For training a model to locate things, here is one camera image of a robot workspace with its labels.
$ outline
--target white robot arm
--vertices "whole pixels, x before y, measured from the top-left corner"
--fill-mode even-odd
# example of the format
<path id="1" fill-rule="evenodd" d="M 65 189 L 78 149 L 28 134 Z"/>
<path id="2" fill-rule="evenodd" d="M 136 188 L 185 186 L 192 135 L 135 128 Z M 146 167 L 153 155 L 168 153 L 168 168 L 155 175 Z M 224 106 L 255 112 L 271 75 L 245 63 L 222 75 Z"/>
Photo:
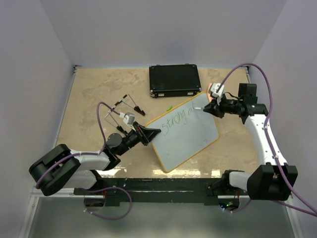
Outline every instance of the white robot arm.
<path id="1" fill-rule="evenodd" d="M 287 161 L 276 144 L 269 121 L 264 128 L 268 112 L 264 104 L 257 103 L 256 93 L 256 84 L 240 83 L 238 97 L 227 99 L 223 85 L 214 83 L 211 86 L 210 94 L 213 100 L 203 108 L 204 112 L 219 118 L 223 118 L 225 113 L 238 115 L 253 138 L 259 160 L 259 167 L 253 174 L 243 171 L 226 171 L 222 180 L 227 186 L 247 191 L 253 200 L 286 200 L 290 194 L 290 189 L 280 176 L 275 157 L 278 157 L 292 186 L 298 175 L 297 169 L 295 166 L 287 165 Z M 269 134 L 273 148 L 277 153 L 276 156 L 269 145 L 265 130 Z"/>
<path id="2" fill-rule="evenodd" d="M 103 151 L 80 152 L 60 144 L 36 161 L 29 173 L 37 182 L 45 196 L 50 196 L 62 188 L 91 189 L 98 186 L 100 175 L 96 170 L 107 171 L 120 163 L 117 156 L 141 142 L 148 145 L 160 129 L 145 128 L 134 121 L 133 114 L 122 114 L 123 121 L 131 127 L 131 131 L 122 137 L 118 133 L 109 136 Z"/>

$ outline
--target white wall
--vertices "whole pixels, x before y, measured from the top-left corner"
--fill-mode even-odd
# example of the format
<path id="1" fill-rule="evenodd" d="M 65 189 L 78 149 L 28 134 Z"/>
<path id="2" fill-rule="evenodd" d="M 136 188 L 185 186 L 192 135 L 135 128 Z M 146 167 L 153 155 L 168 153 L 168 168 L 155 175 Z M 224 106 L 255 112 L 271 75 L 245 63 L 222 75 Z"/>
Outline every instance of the white wall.
<path id="1" fill-rule="evenodd" d="M 252 61 L 286 0 L 41 0 L 85 66 Z"/>
<path id="2" fill-rule="evenodd" d="M 271 125 L 284 157 L 297 166 L 295 188 L 317 207 L 316 0 L 288 0 L 254 62 L 272 87 Z M 255 69 L 251 80 L 268 105 L 265 82 Z M 296 205 L 304 208 L 298 200 Z M 316 218 L 299 216 L 305 237 L 316 237 Z"/>
<path id="3" fill-rule="evenodd" d="M 17 237 L 33 162 L 52 148 L 71 63 L 38 0 L 0 2 L 0 237 Z"/>

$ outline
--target wooden table surface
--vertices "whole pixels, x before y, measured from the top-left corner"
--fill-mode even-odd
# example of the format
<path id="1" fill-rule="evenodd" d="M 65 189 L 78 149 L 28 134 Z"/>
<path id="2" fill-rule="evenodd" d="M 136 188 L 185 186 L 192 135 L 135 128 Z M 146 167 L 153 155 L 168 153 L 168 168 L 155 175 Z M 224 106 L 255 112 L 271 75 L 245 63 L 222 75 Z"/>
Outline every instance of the wooden table surface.
<path id="1" fill-rule="evenodd" d="M 221 82 L 230 69 L 199 68 L 202 90 L 206 91 L 210 82 Z M 243 69 L 236 70 L 227 80 L 225 91 L 238 94 L 240 82 L 248 82 Z M 166 112 L 170 105 L 179 105 L 188 97 L 151 98 L 148 68 L 80 68 L 77 69 L 66 111 L 57 139 L 78 151 L 98 151 L 103 139 L 96 118 L 99 101 L 114 105 L 123 95 L 130 94 L 146 116 L 133 111 L 121 103 L 116 110 L 132 112 L 136 121 L 146 125 Z M 106 137 L 118 132 L 104 120 L 108 109 L 100 108 L 100 116 Z M 114 115 L 126 131 L 121 118 Z M 219 139 L 193 158 L 164 173 L 151 144 L 141 143 L 120 156 L 121 163 L 111 171 L 99 172 L 103 177 L 117 178 L 218 178 L 228 169 L 252 173 L 258 166 L 252 138 L 241 119 L 234 115 L 215 118 Z"/>

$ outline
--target whiteboard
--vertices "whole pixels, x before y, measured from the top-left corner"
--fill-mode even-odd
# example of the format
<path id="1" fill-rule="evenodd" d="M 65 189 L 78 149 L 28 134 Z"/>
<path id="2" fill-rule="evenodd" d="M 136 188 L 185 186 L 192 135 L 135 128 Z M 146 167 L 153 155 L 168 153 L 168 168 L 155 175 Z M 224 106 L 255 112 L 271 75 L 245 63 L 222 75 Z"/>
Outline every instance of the whiteboard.
<path id="1" fill-rule="evenodd" d="M 218 139 L 213 116 L 194 109 L 208 103 L 207 93 L 199 93 L 146 125 L 161 129 L 152 145 L 166 173 Z"/>

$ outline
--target gray wall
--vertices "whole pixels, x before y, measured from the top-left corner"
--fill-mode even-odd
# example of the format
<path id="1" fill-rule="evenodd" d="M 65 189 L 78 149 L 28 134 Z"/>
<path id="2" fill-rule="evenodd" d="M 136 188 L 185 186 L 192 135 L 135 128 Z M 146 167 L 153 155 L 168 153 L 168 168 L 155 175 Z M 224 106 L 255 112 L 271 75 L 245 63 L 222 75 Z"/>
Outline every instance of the gray wall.
<path id="1" fill-rule="evenodd" d="M 0 2 L 0 237 L 19 234 L 30 165 L 52 148 L 71 64 L 38 0 Z"/>
<path id="2" fill-rule="evenodd" d="M 41 0 L 85 66 L 252 61 L 286 0 Z"/>
<path id="3" fill-rule="evenodd" d="M 240 198 L 241 205 L 247 201 Z M 128 203 L 122 202 L 119 207 L 90 209 L 116 217 L 128 207 Z M 68 197 L 40 198 L 29 238 L 294 238 L 294 235 L 285 207 L 271 201 L 252 201 L 235 214 L 202 203 L 134 203 L 125 218 L 106 221 L 83 212 L 82 198 Z"/>
<path id="4" fill-rule="evenodd" d="M 299 176 L 295 188 L 317 207 L 317 2 L 288 0 L 255 63 L 267 73 L 273 91 L 271 125 L 278 145 Z M 259 97 L 267 89 L 257 71 Z M 296 200 L 296 205 L 304 206 Z M 305 237 L 316 237 L 317 220 L 299 214 Z"/>

